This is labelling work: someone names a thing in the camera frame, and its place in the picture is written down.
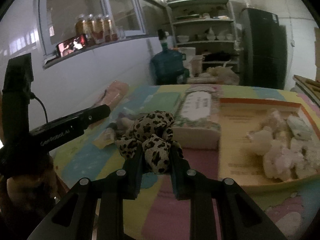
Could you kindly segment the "cream plush teddy bear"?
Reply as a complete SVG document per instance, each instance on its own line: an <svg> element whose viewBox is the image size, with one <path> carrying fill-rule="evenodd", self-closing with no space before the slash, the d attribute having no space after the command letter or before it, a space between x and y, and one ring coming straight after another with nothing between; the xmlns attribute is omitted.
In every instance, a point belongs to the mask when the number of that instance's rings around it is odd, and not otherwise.
<svg viewBox="0 0 320 240"><path fill-rule="evenodd" d="M267 111L266 116L259 123L259 129L248 132L246 138L251 143L251 151L263 156L272 145L283 145L289 148L292 136L281 112L272 108Z"/></svg>

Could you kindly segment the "leopard print scrunchie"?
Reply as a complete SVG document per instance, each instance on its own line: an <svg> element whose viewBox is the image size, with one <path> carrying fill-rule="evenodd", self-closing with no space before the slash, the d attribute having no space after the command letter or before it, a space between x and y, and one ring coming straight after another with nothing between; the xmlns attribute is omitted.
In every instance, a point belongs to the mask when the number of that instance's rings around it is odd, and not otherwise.
<svg viewBox="0 0 320 240"><path fill-rule="evenodd" d="M180 144L173 140L174 116L166 111L152 111L132 120L123 134L114 139L120 155L131 159L138 150L143 151L149 169L155 174L168 173L169 152Z"/></svg>

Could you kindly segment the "white floral scrunchie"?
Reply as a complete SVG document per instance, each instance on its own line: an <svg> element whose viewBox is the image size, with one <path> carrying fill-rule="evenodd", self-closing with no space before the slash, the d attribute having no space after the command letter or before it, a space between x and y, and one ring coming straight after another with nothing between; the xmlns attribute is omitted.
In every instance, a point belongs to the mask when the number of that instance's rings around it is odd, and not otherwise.
<svg viewBox="0 0 320 240"><path fill-rule="evenodd" d="M319 141L292 138L290 150L296 155L294 168L299 179L319 174Z"/></svg>

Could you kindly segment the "green tissue packet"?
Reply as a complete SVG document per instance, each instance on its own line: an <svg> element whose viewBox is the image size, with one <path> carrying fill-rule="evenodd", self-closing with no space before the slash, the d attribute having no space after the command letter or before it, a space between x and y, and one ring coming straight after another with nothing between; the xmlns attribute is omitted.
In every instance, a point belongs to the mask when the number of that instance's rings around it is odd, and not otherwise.
<svg viewBox="0 0 320 240"><path fill-rule="evenodd" d="M287 118L287 125L291 129L293 136L297 140L311 140L312 130L311 128L304 122L303 119L290 115Z"/></svg>

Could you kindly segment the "colourful striped cartoon tablecloth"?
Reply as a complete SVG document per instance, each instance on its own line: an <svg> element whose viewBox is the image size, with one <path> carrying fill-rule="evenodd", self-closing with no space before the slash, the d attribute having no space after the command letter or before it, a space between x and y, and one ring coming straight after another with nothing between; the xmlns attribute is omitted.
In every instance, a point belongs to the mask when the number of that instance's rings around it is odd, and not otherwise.
<svg viewBox="0 0 320 240"><path fill-rule="evenodd" d="M319 142L319 112L285 90L142 86L57 150L71 188L49 239L284 239L250 197L319 180L299 134Z"/></svg>

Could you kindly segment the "orange cardboard tray box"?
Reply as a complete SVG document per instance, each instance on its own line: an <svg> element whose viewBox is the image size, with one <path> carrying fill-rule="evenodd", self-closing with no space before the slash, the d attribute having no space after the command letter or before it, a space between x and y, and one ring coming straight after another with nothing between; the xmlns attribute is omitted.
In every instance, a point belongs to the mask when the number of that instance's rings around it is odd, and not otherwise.
<svg viewBox="0 0 320 240"><path fill-rule="evenodd" d="M219 178L248 192L319 179L319 117L298 102L220 100Z"/></svg>

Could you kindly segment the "phone showing video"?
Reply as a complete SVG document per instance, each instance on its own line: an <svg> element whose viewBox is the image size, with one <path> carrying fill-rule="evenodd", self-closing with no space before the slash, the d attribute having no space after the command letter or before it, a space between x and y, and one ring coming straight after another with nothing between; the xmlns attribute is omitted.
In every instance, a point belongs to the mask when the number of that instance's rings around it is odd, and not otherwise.
<svg viewBox="0 0 320 240"><path fill-rule="evenodd" d="M57 44L56 50L58 57L65 57L86 47L87 37L85 34L80 34Z"/></svg>

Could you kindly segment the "floral tissue box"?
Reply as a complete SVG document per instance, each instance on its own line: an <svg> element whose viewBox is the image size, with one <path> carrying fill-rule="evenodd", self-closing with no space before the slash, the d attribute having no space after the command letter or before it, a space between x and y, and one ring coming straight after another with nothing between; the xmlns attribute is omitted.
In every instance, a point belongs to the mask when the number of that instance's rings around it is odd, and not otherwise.
<svg viewBox="0 0 320 240"><path fill-rule="evenodd" d="M192 85L174 116L174 140L183 148L217 150L221 137L220 93L215 85Z"/></svg>

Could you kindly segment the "amber glass jar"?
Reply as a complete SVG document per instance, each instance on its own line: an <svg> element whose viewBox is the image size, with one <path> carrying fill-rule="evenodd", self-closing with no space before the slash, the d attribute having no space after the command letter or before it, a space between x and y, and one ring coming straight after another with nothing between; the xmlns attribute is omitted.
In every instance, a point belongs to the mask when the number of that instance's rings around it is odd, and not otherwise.
<svg viewBox="0 0 320 240"><path fill-rule="evenodd" d="M104 20L102 14L98 14L94 18L93 35L96 44L104 42Z"/></svg>
<svg viewBox="0 0 320 240"><path fill-rule="evenodd" d="M75 32L76 35L86 34L86 16L84 14L80 14L77 17L75 24Z"/></svg>
<svg viewBox="0 0 320 240"><path fill-rule="evenodd" d="M104 30L105 42L112 42L112 41L118 40L116 29L113 25L112 20L108 15L105 15L103 17L103 30Z"/></svg>
<svg viewBox="0 0 320 240"><path fill-rule="evenodd" d="M94 25L95 25L95 20L94 20L93 14L87 15L85 19L85 32L86 32L88 44L90 46L95 45Z"/></svg>

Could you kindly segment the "sliding glass window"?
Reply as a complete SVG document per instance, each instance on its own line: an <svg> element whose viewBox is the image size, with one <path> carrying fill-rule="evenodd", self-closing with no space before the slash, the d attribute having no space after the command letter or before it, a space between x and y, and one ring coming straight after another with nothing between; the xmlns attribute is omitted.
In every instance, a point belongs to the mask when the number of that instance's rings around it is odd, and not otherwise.
<svg viewBox="0 0 320 240"><path fill-rule="evenodd" d="M40 39L46 56L57 45L77 35L76 26L108 18L111 27L126 37L146 34L139 0L38 0Z"/></svg>

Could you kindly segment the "white plastic bag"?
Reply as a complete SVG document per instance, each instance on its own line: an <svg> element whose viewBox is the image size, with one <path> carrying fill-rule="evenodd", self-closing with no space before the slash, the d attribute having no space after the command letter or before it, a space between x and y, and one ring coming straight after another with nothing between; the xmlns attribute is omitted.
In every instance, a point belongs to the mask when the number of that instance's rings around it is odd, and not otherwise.
<svg viewBox="0 0 320 240"><path fill-rule="evenodd" d="M238 86L240 77L232 71L231 67L209 67L206 72L197 77L187 78L187 84L218 84Z"/></svg>

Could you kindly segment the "kitchen counter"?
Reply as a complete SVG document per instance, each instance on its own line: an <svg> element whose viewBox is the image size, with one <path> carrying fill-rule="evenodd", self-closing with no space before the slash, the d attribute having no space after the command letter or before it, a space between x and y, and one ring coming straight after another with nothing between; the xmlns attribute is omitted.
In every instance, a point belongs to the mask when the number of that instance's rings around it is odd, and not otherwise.
<svg viewBox="0 0 320 240"><path fill-rule="evenodd" d="M299 75L294 75L293 80L295 81L296 85L301 87L301 89L305 90L308 94L312 94L313 96L319 99L319 82L313 81L311 79Z"/></svg>

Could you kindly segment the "white bucket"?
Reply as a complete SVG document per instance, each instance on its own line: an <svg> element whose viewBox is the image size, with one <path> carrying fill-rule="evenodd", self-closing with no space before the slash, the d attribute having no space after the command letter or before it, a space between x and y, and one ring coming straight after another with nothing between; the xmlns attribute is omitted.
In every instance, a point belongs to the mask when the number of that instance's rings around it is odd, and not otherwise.
<svg viewBox="0 0 320 240"><path fill-rule="evenodd" d="M194 56L196 55L196 48L194 48L194 47L180 47L178 49L178 51L183 54L184 68L189 70L190 77L193 77L191 62L192 62Z"/></svg>

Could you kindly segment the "black refrigerator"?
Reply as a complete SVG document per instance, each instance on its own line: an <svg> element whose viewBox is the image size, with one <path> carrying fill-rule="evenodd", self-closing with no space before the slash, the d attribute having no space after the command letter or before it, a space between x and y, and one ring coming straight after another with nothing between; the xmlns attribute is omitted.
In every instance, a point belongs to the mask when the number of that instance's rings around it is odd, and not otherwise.
<svg viewBox="0 0 320 240"><path fill-rule="evenodd" d="M287 69L286 30L278 15L254 8L240 14L244 44L243 85L283 89Z"/></svg>

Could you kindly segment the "metal storage shelf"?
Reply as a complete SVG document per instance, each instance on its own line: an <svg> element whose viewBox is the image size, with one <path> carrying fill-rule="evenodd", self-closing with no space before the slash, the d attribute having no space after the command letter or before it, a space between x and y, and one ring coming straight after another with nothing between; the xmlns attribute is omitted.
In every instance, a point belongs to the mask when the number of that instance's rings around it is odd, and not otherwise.
<svg viewBox="0 0 320 240"><path fill-rule="evenodd" d="M168 0L170 25L178 48L203 55L203 68L226 64L240 74L240 38L231 0Z"/></svg>

